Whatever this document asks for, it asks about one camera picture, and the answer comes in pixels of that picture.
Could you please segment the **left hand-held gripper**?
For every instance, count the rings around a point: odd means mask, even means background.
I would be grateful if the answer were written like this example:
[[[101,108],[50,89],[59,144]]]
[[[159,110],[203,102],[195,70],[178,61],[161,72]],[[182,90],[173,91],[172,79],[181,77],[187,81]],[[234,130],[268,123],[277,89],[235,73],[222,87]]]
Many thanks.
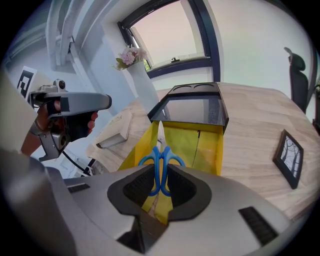
[[[112,105],[112,98],[107,94],[96,92],[54,92],[54,81],[40,71],[24,66],[17,89],[34,111],[38,111],[42,105],[50,100],[60,101],[60,112],[53,113],[48,111],[49,118],[68,117],[106,110]],[[44,156],[39,158],[41,162],[57,159],[68,144],[65,131],[54,131],[53,129],[40,131],[36,127],[35,121],[29,131],[40,138],[44,150]]]

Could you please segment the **tan hardcover book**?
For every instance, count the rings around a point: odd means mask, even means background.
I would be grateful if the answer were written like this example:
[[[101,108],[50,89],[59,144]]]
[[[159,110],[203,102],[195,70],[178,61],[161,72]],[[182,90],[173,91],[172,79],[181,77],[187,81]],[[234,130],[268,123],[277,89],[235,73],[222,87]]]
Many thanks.
[[[114,116],[96,137],[95,145],[107,149],[128,139],[133,114],[126,109]]]

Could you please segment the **black box with yellow lining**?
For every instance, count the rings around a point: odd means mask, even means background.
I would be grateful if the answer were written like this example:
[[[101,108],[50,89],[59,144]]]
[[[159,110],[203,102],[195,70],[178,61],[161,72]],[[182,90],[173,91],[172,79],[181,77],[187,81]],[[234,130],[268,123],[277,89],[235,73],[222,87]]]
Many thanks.
[[[217,83],[191,83],[173,87],[148,113],[147,130],[121,164],[121,170],[151,165],[153,172],[140,184],[126,184],[124,193],[134,192],[132,201],[149,209],[156,197],[156,217],[163,223],[188,221],[197,217],[210,203],[212,191],[202,180],[183,173],[187,167],[219,176],[222,169],[224,133],[228,112]],[[171,159],[167,166],[166,189],[170,197],[155,189],[154,161],[140,160],[157,144],[159,121],[162,121],[167,145],[182,158],[185,166]]]

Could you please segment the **person's left hand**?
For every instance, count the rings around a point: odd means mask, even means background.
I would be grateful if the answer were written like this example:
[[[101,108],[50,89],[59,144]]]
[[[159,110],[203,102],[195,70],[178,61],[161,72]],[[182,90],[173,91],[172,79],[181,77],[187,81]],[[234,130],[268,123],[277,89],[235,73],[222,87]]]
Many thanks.
[[[95,121],[98,118],[96,111],[49,118],[50,115],[60,115],[61,113],[62,107],[59,99],[44,103],[37,111],[36,127],[41,132],[47,132],[51,129],[56,132],[65,131],[69,135],[70,141],[73,142],[87,137],[93,131]]]

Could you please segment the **blue-handled scissors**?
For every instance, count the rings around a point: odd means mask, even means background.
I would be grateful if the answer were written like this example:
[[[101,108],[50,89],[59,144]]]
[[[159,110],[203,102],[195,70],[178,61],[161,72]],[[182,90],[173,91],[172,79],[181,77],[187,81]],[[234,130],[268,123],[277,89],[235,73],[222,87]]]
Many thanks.
[[[147,160],[153,160],[155,180],[155,189],[149,193],[149,196],[155,196],[159,193],[159,191],[161,191],[165,196],[170,197],[171,193],[166,189],[168,164],[170,160],[175,160],[183,167],[185,167],[186,165],[182,158],[174,154],[171,148],[167,145],[165,130],[162,121],[159,121],[158,124],[156,146],[153,147],[150,154],[144,156],[140,160],[138,165],[142,166]]]

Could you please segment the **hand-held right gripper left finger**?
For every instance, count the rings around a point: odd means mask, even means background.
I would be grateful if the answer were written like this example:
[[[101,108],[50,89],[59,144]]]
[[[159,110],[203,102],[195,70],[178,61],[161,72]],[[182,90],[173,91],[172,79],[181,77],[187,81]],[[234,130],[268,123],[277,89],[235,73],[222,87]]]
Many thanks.
[[[124,193],[126,184],[141,184],[152,172],[151,165],[144,165],[63,179],[57,169],[47,169],[75,256],[156,256],[152,247],[164,227],[130,199],[133,191]]]

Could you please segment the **white vase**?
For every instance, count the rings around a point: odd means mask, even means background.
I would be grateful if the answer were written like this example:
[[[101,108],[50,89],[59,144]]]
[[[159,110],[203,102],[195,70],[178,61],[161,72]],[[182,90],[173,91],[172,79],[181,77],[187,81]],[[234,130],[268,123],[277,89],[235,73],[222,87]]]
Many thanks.
[[[157,91],[145,70],[144,63],[139,61],[127,68],[130,73],[138,98],[145,111],[149,113],[159,102]]]

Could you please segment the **person's left forearm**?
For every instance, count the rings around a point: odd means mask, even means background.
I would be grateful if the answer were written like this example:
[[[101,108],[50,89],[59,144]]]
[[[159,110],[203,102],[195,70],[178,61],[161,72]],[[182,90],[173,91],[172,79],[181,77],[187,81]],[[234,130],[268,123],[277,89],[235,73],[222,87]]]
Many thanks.
[[[29,131],[22,144],[21,152],[26,156],[31,156],[41,145],[39,136]]]

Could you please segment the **black office chair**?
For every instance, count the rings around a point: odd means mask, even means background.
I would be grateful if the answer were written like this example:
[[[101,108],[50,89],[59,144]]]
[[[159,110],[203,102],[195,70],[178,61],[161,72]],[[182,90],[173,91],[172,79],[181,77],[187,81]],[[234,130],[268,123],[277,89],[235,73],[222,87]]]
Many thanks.
[[[306,113],[309,82],[305,74],[302,73],[306,69],[305,61],[298,54],[293,53],[288,47],[284,50],[289,54],[289,79],[291,89],[291,100]]]

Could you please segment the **white step stool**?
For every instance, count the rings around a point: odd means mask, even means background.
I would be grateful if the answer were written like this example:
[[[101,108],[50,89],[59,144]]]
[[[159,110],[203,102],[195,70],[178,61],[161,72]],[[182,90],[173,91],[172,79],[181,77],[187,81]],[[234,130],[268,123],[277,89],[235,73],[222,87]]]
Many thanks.
[[[89,163],[87,164],[87,166],[84,168],[84,173],[86,175],[100,175],[100,174],[104,174],[104,173],[108,173],[108,169],[99,161],[95,160],[95,159],[91,159],[89,161]]]

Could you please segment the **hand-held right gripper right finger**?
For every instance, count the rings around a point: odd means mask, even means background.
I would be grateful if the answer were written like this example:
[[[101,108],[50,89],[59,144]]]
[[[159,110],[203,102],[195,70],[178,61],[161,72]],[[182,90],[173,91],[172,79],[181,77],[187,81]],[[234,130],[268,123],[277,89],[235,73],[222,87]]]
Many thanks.
[[[170,222],[147,256],[274,256],[300,231],[277,207],[247,186],[221,176],[179,166],[211,189],[211,201],[194,219]],[[253,207],[275,231],[262,245],[240,210]]]

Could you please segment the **white slanted beam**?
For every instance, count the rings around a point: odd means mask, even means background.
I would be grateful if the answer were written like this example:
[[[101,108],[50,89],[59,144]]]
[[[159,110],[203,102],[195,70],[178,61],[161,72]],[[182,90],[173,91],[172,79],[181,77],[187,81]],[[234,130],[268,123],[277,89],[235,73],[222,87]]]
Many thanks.
[[[86,0],[71,0],[66,16],[62,25],[62,32],[60,35],[60,64],[63,66],[66,63],[67,55],[69,52],[69,45],[73,35],[77,18]],[[56,41],[57,29],[59,21],[59,13],[64,0],[52,0],[46,22],[45,39],[47,46],[47,54],[50,67],[53,71],[57,69],[56,57]]]

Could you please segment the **pink flower bouquet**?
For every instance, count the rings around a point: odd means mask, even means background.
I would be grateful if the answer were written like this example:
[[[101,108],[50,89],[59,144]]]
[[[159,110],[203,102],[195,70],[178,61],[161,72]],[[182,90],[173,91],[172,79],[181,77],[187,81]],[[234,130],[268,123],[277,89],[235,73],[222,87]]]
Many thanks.
[[[115,59],[116,63],[113,66],[116,70],[121,71],[130,66],[147,61],[147,52],[141,47],[127,46],[122,53]]]

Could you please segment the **black picture frame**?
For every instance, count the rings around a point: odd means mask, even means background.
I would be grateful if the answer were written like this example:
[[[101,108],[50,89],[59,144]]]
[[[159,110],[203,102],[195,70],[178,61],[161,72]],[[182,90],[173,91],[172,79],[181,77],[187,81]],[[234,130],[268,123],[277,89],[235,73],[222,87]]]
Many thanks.
[[[280,140],[273,156],[273,163],[280,170],[290,187],[298,187],[304,158],[304,149],[285,129],[281,132]]]

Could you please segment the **black window frame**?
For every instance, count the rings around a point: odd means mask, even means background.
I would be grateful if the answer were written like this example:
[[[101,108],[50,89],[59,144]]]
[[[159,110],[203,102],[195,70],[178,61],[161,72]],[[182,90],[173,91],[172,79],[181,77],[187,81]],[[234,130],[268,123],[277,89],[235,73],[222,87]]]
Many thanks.
[[[122,21],[117,22],[117,26],[127,45],[134,43],[133,33],[130,28],[138,21],[142,20],[152,12],[164,8],[178,0],[150,0],[143,4]],[[222,78],[221,57],[219,53],[218,36],[215,31],[209,8],[205,5],[205,0],[186,0],[191,7],[191,13],[195,17],[196,26],[200,32],[202,46],[204,47],[204,57],[197,57],[188,60],[175,60],[169,64],[156,67],[147,72],[149,78],[156,78],[173,72],[179,72],[195,68],[211,67],[213,71],[213,81],[220,82]]]

